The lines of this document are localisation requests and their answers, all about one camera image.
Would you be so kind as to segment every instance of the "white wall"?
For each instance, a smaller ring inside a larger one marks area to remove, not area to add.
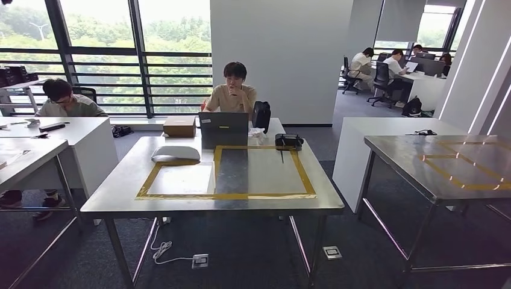
[[[245,64],[246,83],[282,123],[332,123],[353,0],[211,0],[213,83]]]
[[[510,10],[511,1],[475,1],[435,117],[481,132],[511,67]]]
[[[351,9],[346,56],[349,61],[367,47],[373,47],[383,0],[355,0]]]

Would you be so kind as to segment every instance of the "white shirt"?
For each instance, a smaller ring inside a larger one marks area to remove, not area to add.
[[[364,55],[364,53],[359,52],[353,59],[351,60],[351,70],[360,70],[360,68],[364,65],[371,63],[371,58]]]
[[[399,62],[393,57],[389,57],[383,61],[389,65],[389,77],[394,78],[396,74],[399,74],[403,69],[399,65]]]

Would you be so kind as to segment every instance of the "cardboard box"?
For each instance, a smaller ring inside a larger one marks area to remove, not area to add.
[[[195,116],[169,116],[163,132],[169,137],[195,137]]]

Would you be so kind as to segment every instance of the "man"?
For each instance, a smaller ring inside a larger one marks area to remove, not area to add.
[[[374,89],[373,79],[371,77],[371,58],[373,56],[374,50],[370,47],[357,53],[351,60],[350,72],[348,72],[349,76],[362,79],[370,90]]]
[[[246,79],[245,66],[240,62],[227,64],[224,67],[224,77],[225,84],[213,89],[204,111],[213,112],[220,108],[223,112],[248,113],[249,119],[252,119],[257,92],[253,87],[243,85]]]
[[[74,95],[71,85],[62,79],[49,79],[43,85],[43,91],[48,100],[36,113],[36,116],[45,117],[95,117],[108,115],[98,107],[90,98],[83,95]],[[42,207],[56,208],[63,206],[66,201],[57,193],[57,190],[45,190],[46,198]],[[6,191],[0,197],[0,207],[16,208],[21,206],[22,192],[19,190]],[[46,220],[53,212],[44,211],[33,215],[34,221]]]
[[[408,71],[408,67],[405,67],[404,69],[401,68],[399,64],[401,57],[403,57],[403,50],[394,49],[391,56],[383,61],[383,63],[386,63],[389,66],[389,76],[391,78],[389,82],[389,89],[401,90],[401,97],[396,103],[396,107],[404,107],[404,105],[408,102],[408,97],[412,91],[411,83],[403,81],[401,78],[395,78],[396,75],[405,75]]]

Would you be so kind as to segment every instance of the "black bag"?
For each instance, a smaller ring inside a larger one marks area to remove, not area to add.
[[[264,133],[268,132],[270,126],[271,110],[267,101],[256,101],[254,104],[254,113],[252,114],[252,127],[264,128]]]
[[[112,125],[112,134],[114,138],[123,137],[132,134],[133,130],[127,125]]]
[[[406,117],[418,117],[421,115],[421,108],[422,102],[417,96],[415,96],[411,101],[408,101],[408,103],[405,104],[401,115]]]

